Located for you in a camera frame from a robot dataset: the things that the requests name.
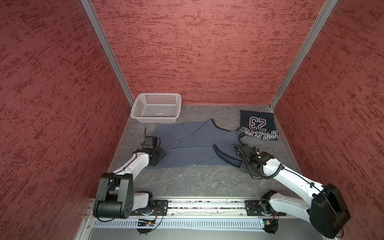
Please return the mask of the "navy tank top red trim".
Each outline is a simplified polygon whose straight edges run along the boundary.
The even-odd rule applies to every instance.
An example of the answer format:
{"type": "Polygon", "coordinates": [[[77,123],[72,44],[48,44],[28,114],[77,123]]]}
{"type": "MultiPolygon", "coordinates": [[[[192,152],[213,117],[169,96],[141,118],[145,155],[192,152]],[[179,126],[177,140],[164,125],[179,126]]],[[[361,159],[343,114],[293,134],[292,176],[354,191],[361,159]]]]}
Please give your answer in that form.
{"type": "Polygon", "coordinates": [[[260,140],[278,140],[279,133],[273,113],[241,110],[240,117],[239,130],[246,136],[260,140]]]}

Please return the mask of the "grey-blue tank top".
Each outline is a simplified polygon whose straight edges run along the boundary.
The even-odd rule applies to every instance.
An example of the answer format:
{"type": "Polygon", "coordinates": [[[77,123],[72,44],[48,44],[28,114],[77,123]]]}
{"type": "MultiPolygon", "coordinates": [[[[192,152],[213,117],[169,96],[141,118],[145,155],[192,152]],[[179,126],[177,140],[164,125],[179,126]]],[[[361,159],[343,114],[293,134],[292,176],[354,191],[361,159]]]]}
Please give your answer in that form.
{"type": "Polygon", "coordinates": [[[154,136],[160,138],[160,147],[166,153],[155,169],[189,165],[239,168],[242,163],[233,146],[243,145],[241,138],[245,133],[220,128],[213,119],[174,125],[158,124],[154,136]]]}

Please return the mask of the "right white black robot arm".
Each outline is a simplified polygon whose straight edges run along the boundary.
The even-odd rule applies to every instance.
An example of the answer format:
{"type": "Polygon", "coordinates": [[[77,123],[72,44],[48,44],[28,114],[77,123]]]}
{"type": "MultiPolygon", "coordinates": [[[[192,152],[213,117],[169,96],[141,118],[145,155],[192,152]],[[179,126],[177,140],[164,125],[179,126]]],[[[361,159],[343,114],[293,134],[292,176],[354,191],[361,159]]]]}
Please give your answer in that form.
{"type": "Polygon", "coordinates": [[[344,226],[351,214],[335,185],[323,185],[306,178],[266,152],[240,147],[235,147],[235,151],[252,178],[276,180],[298,195],[296,199],[268,191],[259,201],[259,211],[263,215],[276,217],[284,213],[310,223],[327,239],[344,236],[344,226]]]}

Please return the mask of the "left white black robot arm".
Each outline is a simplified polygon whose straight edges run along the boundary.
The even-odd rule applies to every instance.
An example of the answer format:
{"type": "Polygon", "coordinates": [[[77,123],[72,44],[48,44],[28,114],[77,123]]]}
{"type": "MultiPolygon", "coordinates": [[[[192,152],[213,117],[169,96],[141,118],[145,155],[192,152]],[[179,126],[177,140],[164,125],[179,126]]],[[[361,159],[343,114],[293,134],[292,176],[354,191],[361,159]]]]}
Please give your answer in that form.
{"type": "Polygon", "coordinates": [[[140,149],[121,168],[104,173],[99,182],[93,215],[101,222],[127,219],[132,212],[144,215],[154,213],[154,197],[151,192],[135,192],[134,180],[147,166],[154,167],[164,157],[160,147],[140,149]]]}

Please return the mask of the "white plastic laundry basket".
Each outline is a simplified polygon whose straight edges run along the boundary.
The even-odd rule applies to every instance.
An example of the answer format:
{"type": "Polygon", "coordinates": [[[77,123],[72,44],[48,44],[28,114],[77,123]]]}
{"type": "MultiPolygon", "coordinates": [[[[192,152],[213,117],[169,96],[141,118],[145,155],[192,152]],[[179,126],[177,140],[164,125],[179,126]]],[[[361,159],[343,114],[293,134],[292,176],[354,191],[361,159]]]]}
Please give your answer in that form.
{"type": "Polygon", "coordinates": [[[142,93],[134,102],[130,117],[140,123],[174,124],[180,116],[182,96],[171,93],[142,93]]]}

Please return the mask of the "left corner aluminium profile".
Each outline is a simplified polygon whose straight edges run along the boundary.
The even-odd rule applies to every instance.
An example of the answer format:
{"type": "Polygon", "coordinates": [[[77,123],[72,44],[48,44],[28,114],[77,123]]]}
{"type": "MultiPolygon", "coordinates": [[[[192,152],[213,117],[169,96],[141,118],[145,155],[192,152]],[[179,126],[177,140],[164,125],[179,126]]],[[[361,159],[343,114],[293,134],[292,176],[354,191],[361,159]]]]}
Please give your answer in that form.
{"type": "Polygon", "coordinates": [[[91,25],[104,49],[104,52],[115,72],[116,77],[118,78],[118,81],[123,89],[123,92],[125,93],[126,98],[129,101],[130,106],[132,107],[134,104],[134,97],[133,94],[128,86],[128,83],[126,81],[126,78],[123,74],[123,71],[118,63],[118,60],[113,52],[113,49],[108,41],[108,38],[105,34],[105,31],[103,30],[102,24],[97,16],[96,10],[92,4],[92,1],[90,0],[81,0],[81,3],[83,5],[83,8],[91,22],[91,25]]]}

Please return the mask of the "corner aluminium profile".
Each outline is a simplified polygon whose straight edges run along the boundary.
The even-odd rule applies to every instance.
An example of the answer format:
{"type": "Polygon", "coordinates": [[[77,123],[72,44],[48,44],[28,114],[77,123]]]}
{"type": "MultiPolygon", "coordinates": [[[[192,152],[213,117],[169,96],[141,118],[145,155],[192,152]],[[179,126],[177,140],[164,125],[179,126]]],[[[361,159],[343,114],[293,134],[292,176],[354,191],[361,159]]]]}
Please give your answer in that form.
{"type": "Polygon", "coordinates": [[[337,5],[338,0],[326,0],[324,5],[322,6],[317,18],[315,19],[311,29],[309,30],[303,44],[301,45],[293,63],[291,64],[286,76],[284,77],[281,85],[279,86],[277,92],[275,93],[272,101],[269,104],[269,109],[271,112],[274,111],[277,103],[279,102],[280,98],[282,97],[284,91],[288,87],[289,83],[293,79],[296,71],[300,67],[302,61],[306,57],[308,51],[310,50],[311,46],[315,42],[317,36],[319,35],[320,31],[322,30],[324,24],[326,23],[327,19],[331,15],[334,7],[337,5]]]}
{"type": "Polygon", "coordinates": [[[132,107],[134,104],[134,97],[133,94],[128,86],[128,83],[126,81],[126,78],[123,74],[123,71],[118,63],[118,60],[113,52],[113,49],[108,41],[108,38],[105,34],[105,31],[103,30],[102,24],[97,16],[96,10],[92,4],[92,1],[90,0],[81,0],[81,3],[83,5],[83,8],[91,22],[91,25],[104,49],[104,52],[115,72],[116,77],[118,78],[118,81],[123,89],[123,92],[125,93],[126,98],[129,101],[130,106],[132,107]]]}

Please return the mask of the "right corner aluminium profile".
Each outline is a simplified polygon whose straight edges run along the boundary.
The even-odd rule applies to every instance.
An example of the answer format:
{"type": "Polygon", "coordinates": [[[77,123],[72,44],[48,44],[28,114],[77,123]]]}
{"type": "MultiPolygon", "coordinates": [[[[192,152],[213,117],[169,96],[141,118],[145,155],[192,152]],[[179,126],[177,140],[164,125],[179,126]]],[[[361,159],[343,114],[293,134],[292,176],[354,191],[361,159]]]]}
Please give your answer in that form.
{"type": "Polygon", "coordinates": [[[331,15],[334,7],[337,5],[338,0],[326,0],[324,5],[322,6],[317,18],[315,19],[311,29],[309,30],[303,44],[301,45],[293,63],[291,64],[286,76],[284,77],[281,85],[279,86],[277,92],[275,93],[272,101],[269,104],[269,109],[271,112],[274,111],[277,103],[279,102],[280,98],[282,97],[284,91],[288,87],[289,83],[293,79],[296,71],[300,67],[302,61],[306,57],[308,51],[310,50],[311,46],[315,42],[317,36],[319,35],[320,31],[322,30],[324,24],[326,23],[327,19],[331,15]]]}

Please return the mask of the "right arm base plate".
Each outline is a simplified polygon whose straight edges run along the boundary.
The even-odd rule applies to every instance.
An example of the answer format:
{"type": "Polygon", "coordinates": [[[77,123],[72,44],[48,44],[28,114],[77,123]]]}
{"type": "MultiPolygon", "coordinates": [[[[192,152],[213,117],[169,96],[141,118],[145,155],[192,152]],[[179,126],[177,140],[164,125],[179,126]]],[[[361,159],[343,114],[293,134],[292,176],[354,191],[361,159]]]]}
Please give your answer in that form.
{"type": "Polygon", "coordinates": [[[245,209],[248,217],[274,217],[275,212],[265,214],[262,212],[259,200],[245,200],[245,209]]]}

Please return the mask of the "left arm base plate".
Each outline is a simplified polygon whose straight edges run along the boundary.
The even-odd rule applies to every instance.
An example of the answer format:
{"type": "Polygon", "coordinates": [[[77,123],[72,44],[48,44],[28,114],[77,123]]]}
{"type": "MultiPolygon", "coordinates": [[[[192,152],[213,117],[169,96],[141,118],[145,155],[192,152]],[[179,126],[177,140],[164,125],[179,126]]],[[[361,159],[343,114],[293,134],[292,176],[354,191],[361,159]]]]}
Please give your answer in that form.
{"type": "Polygon", "coordinates": [[[132,216],[144,216],[144,217],[155,217],[155,216],[166,216],[167,211],[168,211],[168,205],[169,201],[168,200],[154,200],[153,206],[147,207],[147,208],[142,208],[142,209],[137,209],[132,211],[131,215],[132,216]]]}

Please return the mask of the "aluminium front rail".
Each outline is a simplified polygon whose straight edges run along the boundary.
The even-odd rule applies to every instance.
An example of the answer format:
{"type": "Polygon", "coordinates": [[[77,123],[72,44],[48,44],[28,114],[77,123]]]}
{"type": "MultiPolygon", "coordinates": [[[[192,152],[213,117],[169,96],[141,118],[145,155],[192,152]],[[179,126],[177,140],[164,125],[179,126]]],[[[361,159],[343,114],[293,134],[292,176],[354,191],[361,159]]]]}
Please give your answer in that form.
{"type": "MultiPolygon", "coordinates": [[[[276,217],[293,217],[309,220],[311,207],[303,200],[285,197],[278,194],[270,203],[276,217]]],[[[273,218],[273,217],[248,217],[245,209],[245,200],[239,198],[158,198],[168,200],[168,211],[164,217],[168,218],[273,218]]],[[[155,218],[132,216],[131,218],[155,218]]]]}

